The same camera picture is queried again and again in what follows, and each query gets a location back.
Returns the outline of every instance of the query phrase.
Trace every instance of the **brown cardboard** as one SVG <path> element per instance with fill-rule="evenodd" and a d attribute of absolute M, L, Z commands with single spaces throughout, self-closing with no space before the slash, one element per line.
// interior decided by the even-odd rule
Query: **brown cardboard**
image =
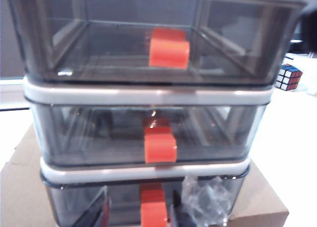
<path fill-rule="evenodd" d="M 1 227 L 54 227 L 42 184 L 33 126 L 1 172 Z M 254 163 L 245 178 L 229 227 L 282 227 L 288 211 Z"/>

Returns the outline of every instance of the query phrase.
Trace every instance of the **orange handle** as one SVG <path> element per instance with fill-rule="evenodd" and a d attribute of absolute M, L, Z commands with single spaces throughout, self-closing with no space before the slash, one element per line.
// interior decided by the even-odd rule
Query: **orange handle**
<path fill-rule="evenodd" d="M 176 162 L 177 145 L 172 134 L 149 134 L 144 137 L 145 162 Z"/>
<path fill-rule="evenodd" d="M 141 227 L 167 227 L 164 190 L 160 183 L 140 185 Z"/>
<path fill-rule="evenodd" d="M 149 66 L 186 69 L 190 45 L 185 32 L 175 29 L 156 28 L 150 43 Z"/>
<path fill-rule="evenodd" d="M 144 128 L 144 134 L 150 135 L 150 134 L 171 134 L 172 129 L 170 127 L 145 127 Z"/>

